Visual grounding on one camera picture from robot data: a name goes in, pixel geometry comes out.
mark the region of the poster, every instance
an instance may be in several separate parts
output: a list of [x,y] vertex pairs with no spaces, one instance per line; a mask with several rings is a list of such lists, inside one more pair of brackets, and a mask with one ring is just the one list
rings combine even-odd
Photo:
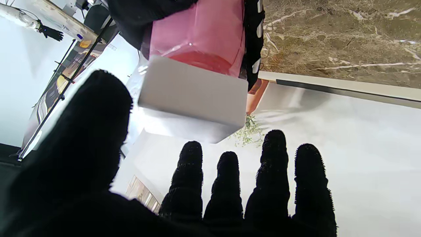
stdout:
[[155,196],[151,191],[140,181],[136,175],[133,175],[133,178],[127,187],[125,196],[129,199],[136,199],[153,213],[158,214],[161,204],[157,201]]

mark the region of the black pole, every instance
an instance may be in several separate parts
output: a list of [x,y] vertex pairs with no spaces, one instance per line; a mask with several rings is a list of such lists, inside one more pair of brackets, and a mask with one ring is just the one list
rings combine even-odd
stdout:
[[[86,62],[86,60],[88,60],[88,57],[91,55],[91,53],[92,53],[93,49],[95,48],[95,46],[101,41],[102,36],[104,35],[104,33],[108,29],[108,27],[111,25],[112,21],[113,21],[113,19],[110,18],[110,20],[107,22],[107,24],[105,25],[105,27],[102,29],[101,33],[96,38],[95,43],[93,43],[92,47],[89,49],[88,53],[83,58],[82,62],[79,64],[79,66],[77,67],[76,71],[74,72],[74,74],[73,74],[73,76],[71,78],[71,81],[74,81],[75,80],[77,74],[82,69],[83,64]],[[59,103],[60,98],[62,98],[64,96],[64,93],[69,88],[70,84],[71,84],[70,82],[67,83],[66,87],[63,89],[63,92],[60,94],[59,99],[55,101],[55,103],[51,107],[50,111],[47,113],[47,115],[45,116],[45,118],[41,121],[41,124],[38,125],[38,128],[35,131],[35,133],[32,135],[31,140],[29,140],[29,142],[25,145],[24,149],[19,153],[18,161],[22,161],[23,160],[23,154],[25,154],[25,152],[28,150],[29,145],[34,141],[35,137],[40,132],[40,130],[43,127],[44,123],[47,121],[48,117],[53,112],[53,110],[57,106],[57,104]]]

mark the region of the glove finger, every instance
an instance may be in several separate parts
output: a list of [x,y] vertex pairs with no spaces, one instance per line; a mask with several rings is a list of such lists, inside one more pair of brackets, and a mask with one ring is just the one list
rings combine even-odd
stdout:
[[295,221],[315,229],[320,236],[336,236],[333,201],[325,166],[317,148],[301,145],[295,159],[296,213]]
[[203,220],[210,226],[236,226],[242,223],[240,171],[234,152],[225,152],[219,159],[218,176],[212,185],[212,196]]
[[164,197],[159,215],[184,223],[202,219],[202,146],[198,142],[184,145],[174,172],[169,192]]
[[288,154],[282,131],[272,130],[265,136],[260,163],[256,188],[247,202],[245,220],[270,229],[288,218]]
[[118,170],[131,106],[119,79],[104,71],[92,73],[39,146],[38,156],[26,162],[11,185],[10,205],[44,213],[108,190]]

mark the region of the green plant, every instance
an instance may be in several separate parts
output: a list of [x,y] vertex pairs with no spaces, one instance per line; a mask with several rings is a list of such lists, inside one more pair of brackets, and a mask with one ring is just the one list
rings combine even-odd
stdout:
[[234,133],[232,136],[236,139],[235,146],[242,145],[243,147],[248,144],[255,144],[259,147],[263,143],[263,129],[260,124],[255,122],[254,115],[245,116],[245,126]]

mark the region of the white box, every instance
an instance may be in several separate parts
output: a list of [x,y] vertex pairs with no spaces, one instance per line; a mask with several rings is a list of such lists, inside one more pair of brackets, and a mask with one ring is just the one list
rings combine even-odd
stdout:
[[245,124],[248,82],[152,56],[138,100],[149,133],[218,143]]

